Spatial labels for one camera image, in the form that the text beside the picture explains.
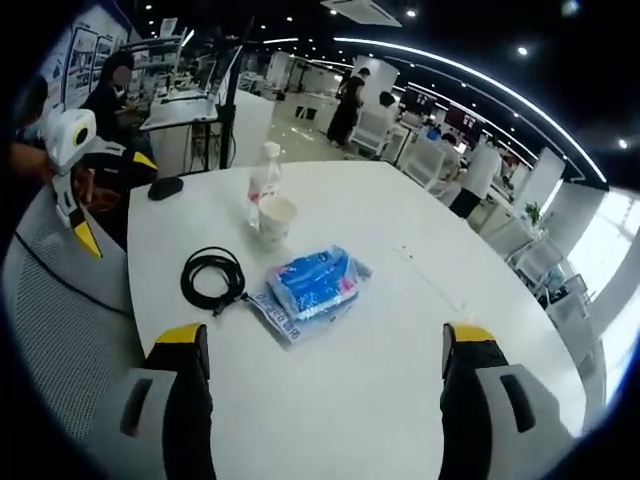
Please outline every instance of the black ceiling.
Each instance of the black ceiling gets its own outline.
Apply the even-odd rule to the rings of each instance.
[[[412,81],[430,87],[433,83],[435,91],[456,102],[470,108],[475,103],[478,113],[506,131],[515,128],[510,133],[539,153],[548,142],[523,120],[530,121],[579,166],[588,177],[587,184],[600,184],[593,169],[562,135],[499,89],[459,69],[414,54],[339,44],[333,38],[378,40],[447,57],[491,76],[531,100],[579,141],[612,185],[640,190],[639,42],[633,2],[582,1],[572,16],[562,13],[563,2],[558,0],[378,3],[403,27],[359,25],[341,15],[331,15],[317,0],[119,0],[142,36],[151,32],[149,19],[170,16],[178,17],[181,26],[195,28],[196,33],[217,25],[225,34],[239,35],[250,17],[255,16],[250,40],[299,37],[297,54],[341,62],[343,58],[373,53],[436,69],[440,73],[387,59],[401,72],[398,85]],[[145,9],[147,4],[152,5],[151,10]],[[418,16],[406,17],[407,8],[416,9]],[[294,45],[270,48],[279,46],[292,51]],[[517,54],[519,45],[527,47],[527,57]],[[460,81],[474,88],[461,88]],[[495,97],[522,117],[515,118],[510,110],[475,89]],[[629,142],[627,150],[617,145],[621,137]]]

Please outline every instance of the round white table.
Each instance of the round white table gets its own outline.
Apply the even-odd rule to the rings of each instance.
[[[281,191],[299,218],[269,252],[246,224],[249,175],[185,177],[181,193],[155,203],[142,187],[129,209],[129,278],[145,351],[168,328],[208,326],[219,479],[437,478],[445,322],[488,329],[580,433],[585,394],[564,343],[466,222],[384,162],[287,164]],[[245,305],[212,318],[180,291],[185,260],[205,246],[233,251],[251,292],[268,267],[334,243],[373,269],[371,282],[344,318],[289,348]],[[203,272],[198,288],[219,287],[216,275]]]

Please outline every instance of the white robot part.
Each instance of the white robot part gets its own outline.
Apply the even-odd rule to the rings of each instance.
[[[47,119],[44,142],[55,173],[65,176],[91,148],[96,117],[91,110],[70,109]]]

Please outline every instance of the white paper cup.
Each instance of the white paper cup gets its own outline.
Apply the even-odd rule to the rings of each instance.
[[[291,222],[298,215],[298,208],[280,195],[267,195],[258,202],[259,231],[265,242],[277,244],[289,234]]]

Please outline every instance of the plastic bottle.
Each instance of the plastic bottle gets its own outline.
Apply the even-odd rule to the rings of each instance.
[[[282,180],[280,165],[280,145],[266,142],[262,145],[262,154],[254,165],[247,193],[249,224],[258,227],[258,202],[265,195],[275,195]]]

